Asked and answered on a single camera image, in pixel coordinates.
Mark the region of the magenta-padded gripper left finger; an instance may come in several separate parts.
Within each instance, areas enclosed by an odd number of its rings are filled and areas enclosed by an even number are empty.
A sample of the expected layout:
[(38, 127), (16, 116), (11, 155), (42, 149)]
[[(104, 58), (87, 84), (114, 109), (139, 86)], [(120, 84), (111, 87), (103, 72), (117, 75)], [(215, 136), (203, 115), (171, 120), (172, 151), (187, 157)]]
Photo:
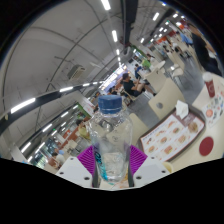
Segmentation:
[(98, 187), (98, 174), (91, 146), (77, 157), (70, 156), (56, 173), (57, 176), (85, 188)]

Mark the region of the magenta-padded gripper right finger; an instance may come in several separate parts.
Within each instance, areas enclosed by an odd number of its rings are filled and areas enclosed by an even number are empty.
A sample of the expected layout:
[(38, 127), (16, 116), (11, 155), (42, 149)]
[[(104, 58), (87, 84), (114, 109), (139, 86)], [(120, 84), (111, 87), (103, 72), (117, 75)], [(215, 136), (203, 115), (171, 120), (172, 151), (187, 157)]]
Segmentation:
[(130, 147), (128, 183), (130, 187), (143, 187), (166, 176), (165, 166), (154, 156), (147, 156), (135, 146)]

